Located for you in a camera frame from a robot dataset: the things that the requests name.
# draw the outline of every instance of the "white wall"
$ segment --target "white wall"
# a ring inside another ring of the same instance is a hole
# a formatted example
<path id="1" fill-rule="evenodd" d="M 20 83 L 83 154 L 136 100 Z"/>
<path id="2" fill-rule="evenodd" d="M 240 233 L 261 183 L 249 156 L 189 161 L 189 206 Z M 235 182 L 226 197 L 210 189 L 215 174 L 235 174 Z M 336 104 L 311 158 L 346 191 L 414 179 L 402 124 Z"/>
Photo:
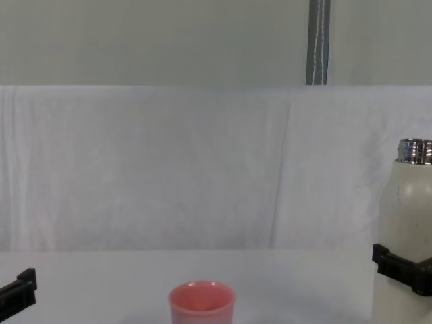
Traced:
<path id="1" fill-rule="evenodd" d="M 308 0 L 2 0 L 0 84 L 304 84 Z"/>
<path id="2" fill-rule="evenodd" d="M 432 84 L 432 1 L 333 0 L 331 7 L 331 84 Z"/>

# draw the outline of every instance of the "white table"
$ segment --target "white table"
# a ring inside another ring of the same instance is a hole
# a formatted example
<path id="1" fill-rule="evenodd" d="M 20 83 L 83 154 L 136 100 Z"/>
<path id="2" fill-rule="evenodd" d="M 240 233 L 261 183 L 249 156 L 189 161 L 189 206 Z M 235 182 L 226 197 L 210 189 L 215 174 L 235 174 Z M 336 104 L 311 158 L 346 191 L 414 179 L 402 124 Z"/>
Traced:
<path id="1" fill-rule="evenodd" d="M 37 304 L 14 324 L 168 324 L 167 295 L 194 279 L 237 293 L 234 324 L 357 324 L 371 312 L 368 251 L 0 253 L 0 284 L 35 267 Z"/>

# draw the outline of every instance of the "pink cup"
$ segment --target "pink cup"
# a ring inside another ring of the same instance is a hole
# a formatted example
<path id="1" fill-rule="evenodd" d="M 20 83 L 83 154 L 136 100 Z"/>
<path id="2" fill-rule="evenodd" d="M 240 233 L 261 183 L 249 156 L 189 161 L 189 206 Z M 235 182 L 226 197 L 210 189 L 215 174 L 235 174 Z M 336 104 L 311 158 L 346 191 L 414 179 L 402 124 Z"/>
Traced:
<path id="1" fill-rule="evenodd" d="M 220 282 L 193 281 L 169 294 L 173 324 L 232 324 L 236 295 Z"/>

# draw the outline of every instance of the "white cloth backdrop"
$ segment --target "white cloth backdrop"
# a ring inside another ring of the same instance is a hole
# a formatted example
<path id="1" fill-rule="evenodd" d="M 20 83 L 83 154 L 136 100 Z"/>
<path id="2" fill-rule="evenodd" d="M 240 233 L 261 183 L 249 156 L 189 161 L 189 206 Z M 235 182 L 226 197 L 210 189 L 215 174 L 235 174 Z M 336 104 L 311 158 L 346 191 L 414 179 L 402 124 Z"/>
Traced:
<path id="1" fill-rule="evenodd" d="M 268 247 L 286 90 L 5 87 L 0 103 L 3 249 Z"/>
<path id="2" fill-rule="evenodd" d="M 432 88 L 4 87 L 0 118 L 2 250 L 340 248 Z"/>

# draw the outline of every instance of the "metal bottle cap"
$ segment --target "metal bottle cap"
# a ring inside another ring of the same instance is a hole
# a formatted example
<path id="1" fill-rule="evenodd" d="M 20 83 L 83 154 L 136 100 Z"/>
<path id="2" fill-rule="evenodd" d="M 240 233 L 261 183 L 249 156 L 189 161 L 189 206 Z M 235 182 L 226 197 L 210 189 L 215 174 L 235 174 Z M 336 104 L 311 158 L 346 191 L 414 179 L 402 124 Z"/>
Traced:
<path id="1" fill-rule="evenodd" d="M 432 165 L 432 140 L 406 138 L 399 141 L 397 162 Z"/>

